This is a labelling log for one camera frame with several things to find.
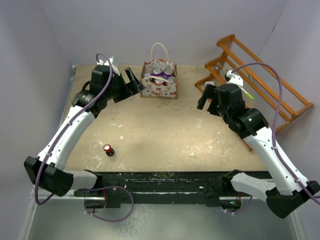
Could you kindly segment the patterned canvas tote bag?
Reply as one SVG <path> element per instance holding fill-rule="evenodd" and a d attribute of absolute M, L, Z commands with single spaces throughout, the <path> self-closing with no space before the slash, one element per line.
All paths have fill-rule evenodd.
<path fill-rule="evenodd" d="M 156 46 L 163 48 L 165 59 L 153 56 Z M 168 50 L 162 43 L 157 42 L 151 47 L 149 60 L 143 63 L 140 82 L 144 86 L 144 90 L 140 93 L 142 98 L 178 99 L 177 65 L 170 61 Z"/>

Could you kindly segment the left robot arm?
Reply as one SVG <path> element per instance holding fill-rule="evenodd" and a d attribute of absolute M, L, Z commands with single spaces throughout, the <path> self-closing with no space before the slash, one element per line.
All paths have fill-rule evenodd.
<path fill-rule="evenodd" d="M 145 87 L 129 67 L 125 69 L 125 73 L 129 82 L 125 82 L 115 67 L 95 66 L 91 79 L 75 95 L 67 117 L 54 137 L 36 157 L 29 156 L 23 163 L 36 188 L 59 197 L 78 189 L 85 189 L 91 196 L 101 194 L 101 176 L 89 170 L 66 172 L 65 167 L 82 134 L 107 107 L 109 100 L 118 103 L 144 90 Z"/>

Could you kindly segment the red cola can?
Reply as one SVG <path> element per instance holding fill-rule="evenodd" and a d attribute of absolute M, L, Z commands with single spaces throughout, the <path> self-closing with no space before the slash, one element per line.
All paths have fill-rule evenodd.
<path fill-rule="evenodd" d="M 148 80 L 150 77 L 151 77 L 151 73 L 150 72 L 144 72 L 143 74 L 142 74 L 142 77 L 145 79 L 145 80 Z"/>

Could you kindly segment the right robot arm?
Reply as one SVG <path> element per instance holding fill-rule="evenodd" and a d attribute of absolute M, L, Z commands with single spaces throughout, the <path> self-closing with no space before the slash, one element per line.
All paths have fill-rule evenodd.
<path fill-rule="evenodd" d="M 265 202 L 279 218 L 286 218 L 309 199 L 319 202 L 320 185 L 308 180 L 291 162 L 275 139 L 269 123 L 256 108 L 247 108 L 242 91 L 236 84 L 214 86 L 208 84 L 197 109 L 203 109 L 207 100 L 207 111 L 221 117 L 228 127 L 254 150 L 272 177 L 272 182 L 250 177 L 233 170 L 222 183 L 228 196 L 242 192 Z"/>

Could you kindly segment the purple Fanta can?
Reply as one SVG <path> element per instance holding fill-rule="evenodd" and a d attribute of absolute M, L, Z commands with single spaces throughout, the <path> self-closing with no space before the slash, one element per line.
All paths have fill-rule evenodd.
<path fill-rule="evenodd" d="M 160 67 L 154 67 L 151 70 L 151 75 L 155 77 L 162 77 L 163 76 L 163 71 Z"/>

